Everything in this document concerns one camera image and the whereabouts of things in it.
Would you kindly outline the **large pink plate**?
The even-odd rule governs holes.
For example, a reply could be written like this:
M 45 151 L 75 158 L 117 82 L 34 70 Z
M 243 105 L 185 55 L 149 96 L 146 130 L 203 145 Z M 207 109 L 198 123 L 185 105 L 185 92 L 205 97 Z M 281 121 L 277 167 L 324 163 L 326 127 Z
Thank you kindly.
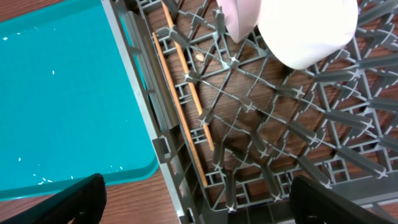
M 261 0 L 216 0 L 225 26 L 235 43 L 242 41 L 257 24 Z

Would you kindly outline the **wooden chopstick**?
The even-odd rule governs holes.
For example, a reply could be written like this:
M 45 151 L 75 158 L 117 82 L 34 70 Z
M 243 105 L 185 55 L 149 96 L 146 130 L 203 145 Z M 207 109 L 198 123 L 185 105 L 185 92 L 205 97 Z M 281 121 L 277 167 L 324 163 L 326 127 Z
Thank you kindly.
M 201 162 L 200 162 L 200 158 L 199 158 L 199 155 L 197 153 L 197 149 L 195 147 L 195 143 L 193 142 L 192 135 L 190 134 L 190 130 L 189 130 L 189 127 L 188 127 L 188 124 L 187 124 L 187 120 L 186 120 L 185 115 L 183 113 L 183 109 L 181 107 L 180 100 L 179 100 L 179 97 L 177 95 L 177 91 L 175 89 L 174 82 L 172 80 L 172 76 L 170 74 L 169 68 L 167 66 L 167 62 L 165 60 L 165 57 L 163 55 L 163 51 L 161 49 L 161 46 L 159 44 L 159 41 L 158 41 L 158 38 L 157 38 L 157 35 L 156 35 L 155 32 L 152 33 L 152 38 L 154 40 L 155 47 L 156 47 L 157 52 L 159 54 L 159 59 L 160 59 L 163 71 L 165 73 L 165 78 L 166 78 L 169 90 L 171 92 L 172 99 L 174 101 L 175 107 L 177 109 L 178 117 L 180 118 L 180 122 L 181 122 L 181 124 L 183 126 L 183 130 L 184 130 L 185 136 L 187 138 L 189 148 L 190 148 L 190 150 L 192 152 L 193 159 L 194 159 L 196 167 L 198 169 L 198 173 L 199 173 L 201 182 L 202 182 L 204 187 L 207 187 L 208 186 L 208 182 L 207 182 L 207 179 L 206 179 L 206 175 L 205 175 L 205 173 L 203 171 L 203 168 L 202 168 L 202 165 L 201 165 Z
M 164 13 L 165 13 L 166 20 L 167 20 L 167 23 L 169 25 L 169 28 L 171 29 L 174 26 L 174 23 L 172 21 L 171 14 L 170 14 L 169 9 L 168 9 L 167 5 L 165 4 L 164 0 L 162 0 L 162 7 L 163 7 L 163 10 L 164 10 Z M 180 46 L 180 44 L 176 40 L 174 42 L 175 42 L 175 47 L 176 47 L 176 50 L 177 50 L 177 53 L 178 53 L 178 57 L 180 59 L 182 67 L 183 67 L 184 74 L 188 75 L 190 70 L 188 68 L 187 61 L 185 60 L 183 49 L 182 49 L 182 47 Z M 195 104 L 196 109 L 198 111 L 198 114 L 201 115 L 203 113 L 203 108 L 201 106 L 201 103 L 200 103 L 200 100 L 199 100 L 198 93 L 196 91 L 195 85 L 192 82 L 189 82 L 188 85 L 189 85 L 189 88 L 190 88 L 190 91 L 191 91 L 191 94 L 192 94 L 192 97 L 193 97 L 194 104 Z M 214 151 L 215 150 L 215 145 L 214 145 L 211 133 L 210 133 L 210 129 L 209 129 L 207 124 L 203 125 L 203 130 L 204 130 L 205 136 L 206 136 L 206 138 L 208 140 L 209 148 L 212 151 Z

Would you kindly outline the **grey dishwasher rack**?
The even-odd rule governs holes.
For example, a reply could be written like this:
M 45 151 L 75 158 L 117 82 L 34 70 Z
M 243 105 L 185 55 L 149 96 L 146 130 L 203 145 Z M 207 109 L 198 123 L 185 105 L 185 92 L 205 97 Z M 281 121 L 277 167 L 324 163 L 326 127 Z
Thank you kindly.
M 258 30 L 234 43 L 215 1 L 165 4 L 171 29 L 162 1 L 102 2 L 172 199 L 175 223 L 291 223 L 289 194 L 298 175 L 397 221 L 396 1 L 360 1 L 353 39 L 303 70 L 280 62 Z M 201 115 L 189 82 L 198 93 Z

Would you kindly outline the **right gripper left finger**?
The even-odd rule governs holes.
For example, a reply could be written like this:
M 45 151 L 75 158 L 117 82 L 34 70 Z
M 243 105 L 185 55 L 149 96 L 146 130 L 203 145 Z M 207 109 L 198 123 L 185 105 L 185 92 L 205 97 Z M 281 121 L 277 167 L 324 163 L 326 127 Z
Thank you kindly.
M 95 173 L 1 224 L 98 224 L 106 202 L 104 177 Z

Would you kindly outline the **teal serving tray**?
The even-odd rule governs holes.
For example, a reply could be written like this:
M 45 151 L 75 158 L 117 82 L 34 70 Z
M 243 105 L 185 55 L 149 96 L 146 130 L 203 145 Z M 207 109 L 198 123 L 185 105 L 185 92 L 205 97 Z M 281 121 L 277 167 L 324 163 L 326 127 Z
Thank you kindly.
M 158 168 L 99 1 L 64 1 L 1 23 L 1 200 L 108 185 Z

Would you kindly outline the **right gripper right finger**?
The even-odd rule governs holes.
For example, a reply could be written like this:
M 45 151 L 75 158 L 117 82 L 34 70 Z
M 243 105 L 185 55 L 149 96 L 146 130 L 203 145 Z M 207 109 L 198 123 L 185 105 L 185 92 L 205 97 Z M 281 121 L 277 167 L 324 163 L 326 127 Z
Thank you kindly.
M 292 181 L 289 205 L 296 224 L 390 223 L 303 175 Z

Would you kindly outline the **cream bowl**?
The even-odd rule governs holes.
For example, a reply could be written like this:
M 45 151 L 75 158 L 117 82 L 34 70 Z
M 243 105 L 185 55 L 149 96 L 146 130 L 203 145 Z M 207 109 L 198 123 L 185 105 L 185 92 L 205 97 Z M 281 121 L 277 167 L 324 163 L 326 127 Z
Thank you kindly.
M 280 62 L 302 70 L 348 44 L 357 23 L 356 0 L 263 0 L 257 27 Z

